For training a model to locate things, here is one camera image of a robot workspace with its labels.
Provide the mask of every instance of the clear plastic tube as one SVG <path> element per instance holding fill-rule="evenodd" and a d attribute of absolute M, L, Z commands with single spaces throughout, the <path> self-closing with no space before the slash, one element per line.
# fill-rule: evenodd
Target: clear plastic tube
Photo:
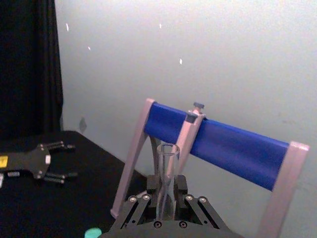
<path fill-rule="evenodd" d="M 157 148 L 159 193 L 157 219 L 173 220 L 175 215 L 174 178 L 177 175 L 179 147 L 165 143 Z"/>

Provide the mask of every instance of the teal bottle cap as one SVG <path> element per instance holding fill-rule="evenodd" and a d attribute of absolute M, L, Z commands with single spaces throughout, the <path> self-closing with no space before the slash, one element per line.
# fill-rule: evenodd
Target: teal bottle cap
<path fill-rule="evenodd" d="M 102 234 L 101 230 L 99 228 L 90 228 L 86 230 L 85 232 L 85 238 L 97 238 Z"/>

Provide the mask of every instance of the black tablecloth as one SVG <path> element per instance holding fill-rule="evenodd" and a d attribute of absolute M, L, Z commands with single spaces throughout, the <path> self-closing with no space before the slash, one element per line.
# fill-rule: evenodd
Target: black tablecloth
<path fill-rule="evenodd" d="M 53 154 L 50 171 L 78 172 L 78 178 L 64 186 L 39 184 L 32 176 L 5 178 L 0 189 L 1 238 L 83 238 L 91 227 L 103 233 L 111 227 L 110 209 L 124 166 L 119 159 L 74 131 L 0 141 L 0 151 L 31 150 L 60 140 L 75 144 L 76 151 Z M 135 172 L 129 194 L 145 188 L 146 179 Z"/>

